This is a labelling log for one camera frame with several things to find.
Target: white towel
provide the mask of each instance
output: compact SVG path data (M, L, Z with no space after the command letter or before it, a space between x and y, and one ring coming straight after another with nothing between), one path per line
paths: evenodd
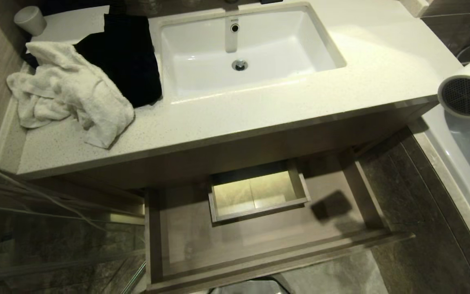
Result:
M41 127L71 114L87 130L86 143L108 148L133 121L132 104L72 45L30 42L27 48L39 62L35 75L13 73L7 78L23 127Z

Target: white bathtub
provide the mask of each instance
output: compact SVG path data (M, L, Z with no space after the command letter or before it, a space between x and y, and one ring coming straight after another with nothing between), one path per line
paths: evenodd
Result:
M410 128L470 229L470 120L439 105Z

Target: white countertop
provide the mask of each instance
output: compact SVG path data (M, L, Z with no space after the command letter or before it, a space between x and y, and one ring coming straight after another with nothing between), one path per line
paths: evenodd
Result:
M285 0L265 6L303 2ZM345 67L185 102L172 103L171 97L165 97L154 106L136 108L135 121L110 150L84 143L84 130L75 119L54 122L26 133L21 155L13 154L20 158L13 165L17 170L11 172L27 178L63 174L433 96L440 82L462 66L397 0L308 2L345 59ZM239 6L239 11L256 6L261 4ZM153 43L157 49L161 25L183 16L204 19L223 14L224 10L215 9L151 19ZM10 158L6 153L3 163Z

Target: black towel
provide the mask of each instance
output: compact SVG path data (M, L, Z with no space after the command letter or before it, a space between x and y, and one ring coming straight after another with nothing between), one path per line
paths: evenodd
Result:
M104 15L104 32L74 45L100 67L133 107L152 104L162 95L157 60L145 16Z

